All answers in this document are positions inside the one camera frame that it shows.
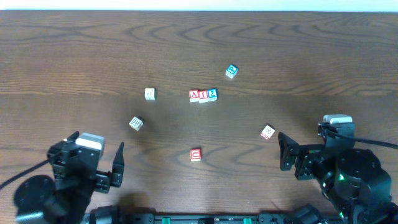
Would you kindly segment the plain picture block red side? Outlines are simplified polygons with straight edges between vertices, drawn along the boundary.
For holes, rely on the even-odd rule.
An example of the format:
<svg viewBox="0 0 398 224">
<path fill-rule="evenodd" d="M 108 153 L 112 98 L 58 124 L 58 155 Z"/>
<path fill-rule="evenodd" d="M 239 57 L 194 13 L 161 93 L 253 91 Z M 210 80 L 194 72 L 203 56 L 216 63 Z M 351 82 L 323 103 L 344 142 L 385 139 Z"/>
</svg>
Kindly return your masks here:
<svg viewBox="0 0 398 224">
<path fill-rule="evenodd" d="M 155 100 L 156 98 L 156 89 L 155 88 L 146 88 L 144 90 L 144 97 L 146 100 Z"/>
</svg>

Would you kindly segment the blue number 2 block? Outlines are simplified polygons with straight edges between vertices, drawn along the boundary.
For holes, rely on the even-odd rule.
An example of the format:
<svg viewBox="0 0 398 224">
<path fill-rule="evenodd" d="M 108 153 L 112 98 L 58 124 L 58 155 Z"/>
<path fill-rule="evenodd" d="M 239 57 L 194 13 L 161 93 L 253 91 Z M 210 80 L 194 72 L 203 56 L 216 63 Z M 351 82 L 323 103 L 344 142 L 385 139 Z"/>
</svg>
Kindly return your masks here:
<svg viewBox="0 0 398 224">
<path fill-rule="evenodd" d="M 218 99 L 218 92 L 216 88 L 208 90 L 208 101 L 216 101 Z"/>
</svg>

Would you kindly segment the red letter I block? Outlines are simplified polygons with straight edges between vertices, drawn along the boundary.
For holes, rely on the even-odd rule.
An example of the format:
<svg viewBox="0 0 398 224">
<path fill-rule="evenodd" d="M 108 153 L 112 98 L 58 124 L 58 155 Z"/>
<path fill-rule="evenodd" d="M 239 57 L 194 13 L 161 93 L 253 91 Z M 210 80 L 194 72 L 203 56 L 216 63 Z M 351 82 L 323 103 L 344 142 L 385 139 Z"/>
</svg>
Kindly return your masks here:
<svg viewBox="0 0 398 224">
<path fill-rule="evenodd" d="M 198 96 L 199 96 L 199 102 L 200 103 L 206 103 L 209 100 L 208 91 L 207 90 L 199 91 L 198 92 Z"/>
</svg>

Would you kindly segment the red letter A block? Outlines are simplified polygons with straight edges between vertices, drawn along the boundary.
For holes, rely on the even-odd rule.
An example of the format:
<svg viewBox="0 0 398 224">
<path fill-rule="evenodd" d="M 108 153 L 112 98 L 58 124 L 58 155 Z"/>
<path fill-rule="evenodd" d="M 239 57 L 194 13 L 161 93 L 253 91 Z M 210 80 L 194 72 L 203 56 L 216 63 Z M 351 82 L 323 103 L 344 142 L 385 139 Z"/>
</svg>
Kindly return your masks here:
<svg viewBox="0 0 398 224">
<path fill-rule="evenodd" d="M 199 90 L 190 90 L 189 91 L 189 99 L 191 103 L 199 102 Z"/>
</svg>

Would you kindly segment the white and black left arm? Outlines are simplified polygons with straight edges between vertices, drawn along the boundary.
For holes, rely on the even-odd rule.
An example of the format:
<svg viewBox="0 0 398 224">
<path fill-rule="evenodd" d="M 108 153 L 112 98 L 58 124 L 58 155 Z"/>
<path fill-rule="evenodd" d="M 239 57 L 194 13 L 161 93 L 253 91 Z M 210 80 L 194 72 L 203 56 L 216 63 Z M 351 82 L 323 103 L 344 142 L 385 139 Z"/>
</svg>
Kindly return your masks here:
<svg viewBox="0 0 398 224">
<path fill-rule="evenodd" d="M 105 139 L 74 132 L 51 146 L 47 162 L 53 177 L 35 175 L 14 194 L 18 223 L 80 223 L 94 192 L 106 194 L 120 187 L 124 174 L 124 146 L 118 147 L 111 171 L 98 170 Z"/>
</svg>

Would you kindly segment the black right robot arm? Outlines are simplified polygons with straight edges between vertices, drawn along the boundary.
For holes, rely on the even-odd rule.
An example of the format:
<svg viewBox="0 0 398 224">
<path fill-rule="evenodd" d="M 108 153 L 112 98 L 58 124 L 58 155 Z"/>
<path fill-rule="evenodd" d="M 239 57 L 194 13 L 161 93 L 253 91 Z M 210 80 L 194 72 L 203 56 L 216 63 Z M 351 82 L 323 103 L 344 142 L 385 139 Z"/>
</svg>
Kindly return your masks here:
<svg viewBox="0 0 398 224">
<path fill-rule="evenodd" d="M 315 179 L 343 223 L 397 223 L 392 179 L 371 150 L 354 146 L 354 124 L 320 123 L 318 134 L 323 143 L 300 145 L 279 133 L 280 169 Z"/>
</svg>

